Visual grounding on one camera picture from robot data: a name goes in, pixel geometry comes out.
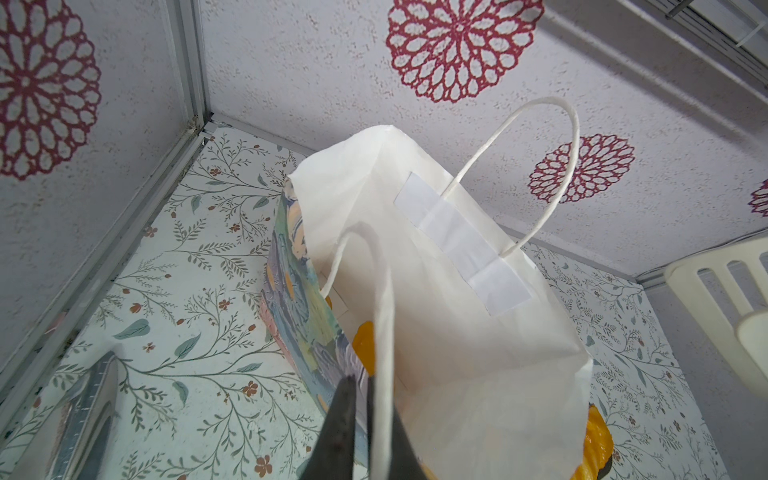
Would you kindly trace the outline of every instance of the orange object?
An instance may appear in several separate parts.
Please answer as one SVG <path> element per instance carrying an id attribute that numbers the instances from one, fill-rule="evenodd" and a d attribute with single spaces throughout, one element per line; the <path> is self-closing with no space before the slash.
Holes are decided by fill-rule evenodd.
<path id="1" fill-rule="evenodd" d="M 352 341 L 352 348 L 357 353 L 357 357 L 366 367 L 368 375 L 376 374 L 376 344 L 373 341 L 373 322 L 365 322 L 357 329 L 355 338 Z"/>
<path id="2" fill-rule="evenodd" d="M 420 463 L 419 465 L 422 467 L 422 472 L 424 472 L 424 476 L 427 478 L 427 480 L 437 480 L 437 477 L 434 473 L 432 473 L 432 470 L 430 470 L 427 465 L 424 465 L 423 463 Z"/>
<path id="3" fill-rule="evenodd" d="M 596 480 L 598 472 L 614 453 L 614 439 L 598 408 L 589 406 L 587 435 L 584 437 L 584 460 L 571 480 Z"/>

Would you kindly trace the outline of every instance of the red mandala print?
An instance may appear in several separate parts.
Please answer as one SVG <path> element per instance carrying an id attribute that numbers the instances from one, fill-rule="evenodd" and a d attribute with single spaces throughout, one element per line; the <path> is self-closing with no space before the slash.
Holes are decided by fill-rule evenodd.
<path id="1" fill-rule="evenodd" d="M 768 217 L 768 180 L 764 181 L 760 188 L 752 192 L 750 205 L 754 213 Z"/>
<path id="2" fill-rule="evenodd" d="M 541 1 L 395 0 L 386 39 L 392 66 L 419 97 L 475 97 L 533 43 Z"/>
<path id="3" fill-rule="evenodd" d="M 23 180 L 69 160 L 96 121 L 100 76 L 61 0 L 0 2 L 0 172 Z"/>
<path id="4" fill-rule="evenodd" d="M 567 143 L 536 165 L 528 182 L 532 194 L 547 202 L 554 196 L 565 176 L 570 154 L 571 144 Z M 571 185 L 560 201 L 575 202 L 607 190 L 629 171 L 633 161 L 634 147 L 629 146 L 626 138 L 600 134 L 581 137 L 578 165 Z"/>

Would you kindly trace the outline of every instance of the white tape strip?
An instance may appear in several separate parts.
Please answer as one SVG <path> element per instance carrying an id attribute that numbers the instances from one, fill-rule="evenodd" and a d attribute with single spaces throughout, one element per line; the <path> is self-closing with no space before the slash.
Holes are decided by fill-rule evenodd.
<path id="1" fill-rule="evenodd" d="M 531 299 L 517 272 L 419 175 L 411 173 L 395 206 L 451 259 L 492 316 Z"/>

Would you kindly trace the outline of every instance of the gray object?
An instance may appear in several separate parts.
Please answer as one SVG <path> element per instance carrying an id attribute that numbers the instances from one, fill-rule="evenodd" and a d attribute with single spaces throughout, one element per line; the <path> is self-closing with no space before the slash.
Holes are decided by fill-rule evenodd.
<path id="1" fill-rule="evenodd" d="M 109 352 L 56 405 L 8 480 L 98 478 L 117 395 L 118 365 Z"/>

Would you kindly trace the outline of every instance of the leaf pattern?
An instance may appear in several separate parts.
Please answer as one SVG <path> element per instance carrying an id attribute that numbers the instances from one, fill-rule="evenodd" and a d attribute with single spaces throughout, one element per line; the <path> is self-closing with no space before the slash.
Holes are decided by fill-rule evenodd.
<path id="1" fill-rule="evenodd" d="M 536 245 L 523 250 L 594 357 L 591 401 L 615 445 L 606 478 L 728 478 L 643 288 Z"/>
<path id="2" fill-rule="evenodd" d="M 118 340 L 125 340 L 130 339 L 134 336 L 144 336 L 149 333 L 149 322 L 147 319 L 138 319 L 135 322 L 131 324 L 127 329 L 123 330 L 122 332 L 118 333 L 117 335 L 113 335 L 114 338 Z"/>
<path id="3" fill-rule="evenodd" d="M 182 342 L 181 345 L 176 347 L 174 350 L 174 355 L 180 359 L 186 357 L 187 354 L 192 351 L 194 346 L 197 345 L 197 341 L 200 339 L 200 335 L 202 335 L 202 333 L 198 333 L 197 336 Z"/>
<path id="4" fill-rule="evenodd" d="M 274 205 L 298 161 L 288 148 L 219 126 L 151 225 L 154 236 L 142 237 L 35 404 L 7 432 L 0 479 L 67 389 L 115 343 L 119 418 L 104 478 L 242 480 L 260 477 L 259 458 L 268 480 L 297 478 L 323 415 L 258 305 Z M 727 478 L 641 287 L 525 249 L 595 359 L 592 402 L 616 443 L 608 478 Z M 135 303 L 141 309 L 131 313 Z M 355 478 L 364 475 L 356 467 Z"/>

